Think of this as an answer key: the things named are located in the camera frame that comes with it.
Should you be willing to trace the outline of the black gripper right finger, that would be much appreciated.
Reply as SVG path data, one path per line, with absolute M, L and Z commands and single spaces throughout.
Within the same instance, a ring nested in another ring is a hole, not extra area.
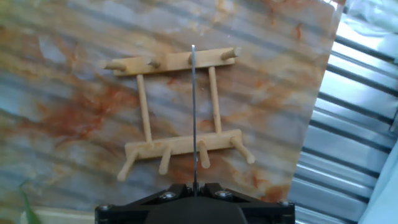
M 210 223 L 294 223 L 295 204 L 289 201 L 264 202 L 223 188 L 218 183 L 200 187 L 205 197 L 205 217 Z

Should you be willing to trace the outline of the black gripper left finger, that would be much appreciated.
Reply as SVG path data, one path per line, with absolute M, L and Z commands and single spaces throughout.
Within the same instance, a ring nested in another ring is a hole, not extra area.
M 172 184 L 169 188 L 127 205 L 105 203 L 95 208 L 95 224 L 144 223 L 149 212 L 158 205 L 193 196 L 186 184 Z

